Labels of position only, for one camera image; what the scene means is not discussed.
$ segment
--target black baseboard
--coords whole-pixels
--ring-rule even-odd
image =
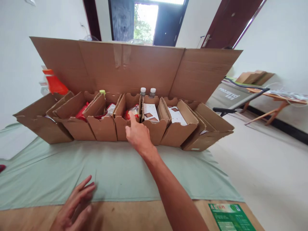
[[[248,106],[247,108],[248,111],[251,111],[252,113],[261,116],[264,115],[264,112],[252,107],[252,106]],[[308,134],[304,133],[301,130],[298,130],[297,128],[279,120],[279,119],[274,119],[273,122],[271,123],[272,126],[274,126],[275,128],[283,131],[284,133],[292,136],[293,138],[299,140],[300,142],[307,144],[308,145]]]

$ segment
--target tree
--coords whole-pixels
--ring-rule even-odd
[[[134,39],[140,39],[143,43],[153,44],[153,38],[151,36],[151,26],[145,21],[140,19],[138,15],[139,5],[135,4],[134,12]]]

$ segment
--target white floor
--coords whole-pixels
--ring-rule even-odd
[[[308,230],[308,146],[244,116],[226,115],[234,133],[209,150],[265,230]]]

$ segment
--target wooden table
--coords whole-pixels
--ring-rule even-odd
[[[209,203],[239,204],[256,229],[264,231],[246,203],[232,201],[194,201],[209,230],[219,231]],[[172,230],[161,201],[96,202],[84,230]],[[0,230],[49,230],[61,206],[42,206],[0,211]]]
[[[253,89],[253,88],[247,88],[247,89],[248,89],[249,92],[251,92],[251,93],[258,93],[258,92],[261,91],[261,90],[259,90],[259,89]],[[277,117],[277,115],[279,114],[279,112],[282,111],[282,109],[284,109],[286,106],[290,105],[289,102],[290,102],[290,103],[297,103],[297,104],[307,104],[307,103],[308,103],[308,102],[305,101],[305,100],[291,99],[291,98],[289,98],[289,97],[283,98],[283,97],[281,97],[281,96],[274,95],[274,94],[270,94],[270,93],[267,93],[267,92],[263,93],[262,95],[265,95],[265,96],[268,96],[268,97],[272,97],[272,98],[274,99],[274,101],[281,101],[280,107],[278,107],[277,109],[274,109],[274,110],[272,110],[272,111],[270,111],[270,112],[268,112],[268,113],[265,113],[264,115],[261,115],[261,116],[255,118],[255,119],[249,121],[248,123],[245,123],[245,125],[248,125],[248,124],[250,124],[250,123],[252,123],[252,122],[254,122],[254,121],[257,121],[257,120],[259,120],[259,119],[264,119],[264,117],[273,114],[273,115],[270,117],[269,120],[264,119],[264,120],[266,120],[266,124],[265,124],[265,125],[269,125],[269,124],[271,124],[271,122],[273,122],[273,120]],[[241,111],[241,113],[243,113],[243,112],[245,112],[245,111],[247,110],[247,108],[248,108],[248,106],[249,106],[249,103],[250,103],[250,101],[248,101],[248,102],[245,104],[245,106],[244,106],[243,110]]]

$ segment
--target packing tape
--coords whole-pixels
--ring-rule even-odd
[[[115,56],[115,68],[121,66],[122,44],[115,43],[113,45],[113,54]]]
[[[131,56],[131,46],[123,46],[123,66],[129,65],[129,58]]]

